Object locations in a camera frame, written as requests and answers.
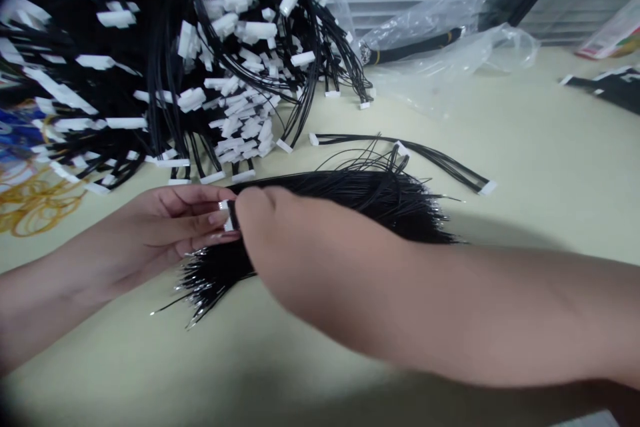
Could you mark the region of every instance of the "plastic bag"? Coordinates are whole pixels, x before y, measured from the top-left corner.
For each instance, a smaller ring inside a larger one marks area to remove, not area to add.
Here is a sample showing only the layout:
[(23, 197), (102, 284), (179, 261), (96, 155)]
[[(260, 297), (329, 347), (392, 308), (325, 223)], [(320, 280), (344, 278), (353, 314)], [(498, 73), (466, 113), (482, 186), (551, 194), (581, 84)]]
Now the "plastic bag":
[(464, 36), (430, 55), (392, 62), (366, 71), (378, 95), (410, 105), (433, 119), (443, 119), (446, 102), (429, 101), (473, 75), (480, 67), (511, 73), (532, 66), (540, 42), (505, 23)]
[(370, 30), (358, 45), (377, 94), (434, 119), (446, 101), (433, 102), (485, 66), (504, 73), (535, 62), (540, 42), (508, 24), (478, 32), (487, 0), (424, 0)]

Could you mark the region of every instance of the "table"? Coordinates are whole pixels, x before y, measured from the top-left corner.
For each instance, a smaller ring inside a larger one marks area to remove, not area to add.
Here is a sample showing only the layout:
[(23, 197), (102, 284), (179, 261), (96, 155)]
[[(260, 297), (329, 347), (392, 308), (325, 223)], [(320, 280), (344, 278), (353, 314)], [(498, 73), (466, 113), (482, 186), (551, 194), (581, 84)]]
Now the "table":
[[(379, 97), (314, 103), (306, 131), (366, 133), (417, 141), (498, 183), (480, 197), (414, 155), (407, 171), (432, 177), (449, 229), (470, 242), (579, 252), (640, 263), (640, 117), (558, 85), (623, 65), (543, 48), (534, 68), (477, 73), (433, 121)], [(259, 177), (315, 169), (349, 144), (277, 150)], [(85, 196), (59, 226), (26, 239), (0, 236), (0, 271), (38, 258), (138, 193), (165, 185), (169, 170), (146, 165), (107, 197)], [(404, 374), (348, 352), (287, 315), (247, 280), (186, 332), (187, 304), (171, 300), (167, 272), (109, 304), (7, 379), (20, 415), (36, 426), (278, 426), (360, 424), (548, 426), (594, 410), (584, 386), (497, 392)]]

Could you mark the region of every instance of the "wire bundle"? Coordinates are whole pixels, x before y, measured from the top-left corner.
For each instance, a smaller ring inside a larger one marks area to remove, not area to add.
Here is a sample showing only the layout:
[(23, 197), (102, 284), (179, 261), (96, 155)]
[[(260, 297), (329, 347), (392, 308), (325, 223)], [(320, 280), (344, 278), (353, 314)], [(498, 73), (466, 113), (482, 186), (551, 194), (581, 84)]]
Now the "wire bundle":
[[(349, 85), (362, 108), (373, 100), (327, 2), (5, 0), (0, 53), (48, 115), (38, 160), (65, 179), (101, 173), (86, 188), (108, 193), (147, 161), (171, 168), (170, 184), (189, 183), (192, 166), (217, 181), (225, 163), (243, 181), (254, 157), (291, 152), (318, 80), (328, 97)], [(275, 135), (281, 103), (291, 113)]]
[[(231, 189), (239, 193), (251, 186), (278, 185), (298, 195), (332, 200), (414, 242), (456, 243), (456, 238), (443, 230), (443, 222), (448, 219), (438, 200), (444, 197), (432, 194), (424, 183), (404, 172), (409, 158), (399, 153), (401, 146), (394, 145), (384, 155), (374, 153), (374, 147), (375, 142), (360, 149), (362, 153), (356, 160), (343, 163), (335, 171), (262, 179)], [(202, 249), (184, 267), (177, 290), (185, 290), (186, 294), (161, 310), (186, 299), (195, 306), (189, 325), (193, 326), (237, 282), (254, 275), (242, 241)]]
[(478, 195), (489, 195), (497, 187), (497, 184), (493, 180), (486, 179), (448, 155), (435, 149), (425, 147), (424, 145), (420, 145), (419, 143), (392, 137), (382, 137), (381, 135), (352, 135), (348, 133), (309, 134), (309, 141), (311, 142), (311, 145), (316, 146), (333, 145), (335, 143), (359, 140), (371, 140), (375, 142), (388, 141), (399, 144), (402, 147), (402, 151), (406, 151), (406, 149), (413, 150), (418, 155), (440, 167), (451, 177), (455, 178), (463, 185), (466, 185)]

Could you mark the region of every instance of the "black object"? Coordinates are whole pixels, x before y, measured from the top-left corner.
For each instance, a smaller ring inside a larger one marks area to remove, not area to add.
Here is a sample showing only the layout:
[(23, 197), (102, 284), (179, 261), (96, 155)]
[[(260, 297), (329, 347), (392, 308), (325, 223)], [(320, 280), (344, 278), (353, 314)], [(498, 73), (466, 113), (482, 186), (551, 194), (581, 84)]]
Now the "black object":
[[(384, 155), (375, 154), (373, 144), (357, 149), (362, 154), (335, 171), (312, 171), (262, 179), (230, 187), (235, 193), (245, 188), (278, 185), (298, 195), (328, 199), (371, 218), (397, 235), (425, 244), (455, 244), (459, 240), (443, 230), (448, 220), (438, 200), (403, 170), (408, 163), (399, 146)], [(195, 325), (238, 282), (253, 277), (255, 270), (242, 241), (204, 248), (184, 267), (178, 290), (186, 294), (160, 309), (189, 300), (195, 307), (189, 326)]]
[(640, 71), (632, 67), (605, 72), (592, 80), (568, 75), (561, 84), (581, 88), (640, 115)]
[(391, 50), (369, 49), (368, 54), (363, 55), (364, 59), (368, 59), (365, 63), (365, 66), (398, 61), (416, 53), (424, 53), (442, 49), (458, 40), (460, 36), (462, 36), (462, 32), (463, 29), (457, 27), (436, 37), (424, 40), (422, 42), (412, 43), (411, 45), (406, 45), (404, 47)]

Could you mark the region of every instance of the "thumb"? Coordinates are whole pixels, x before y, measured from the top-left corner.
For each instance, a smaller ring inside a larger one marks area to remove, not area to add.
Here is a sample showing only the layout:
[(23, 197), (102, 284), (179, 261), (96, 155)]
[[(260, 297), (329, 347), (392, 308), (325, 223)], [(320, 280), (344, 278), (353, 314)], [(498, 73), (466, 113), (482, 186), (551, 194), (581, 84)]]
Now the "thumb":
[(274, 248), (278, 248), (276, 211), (292, 196), (291, 192), (282, 187), (250, 187), (238, 195), (235, 212), (247, 253), (256, 269), (268, 259)]
[(227, 218), (229, 213), (226, 210), (217, 210), (193, 217), (161, 219), (154, 222), (148, 245), (167, 246), (181, 240), (203, 236), (221, 229)]

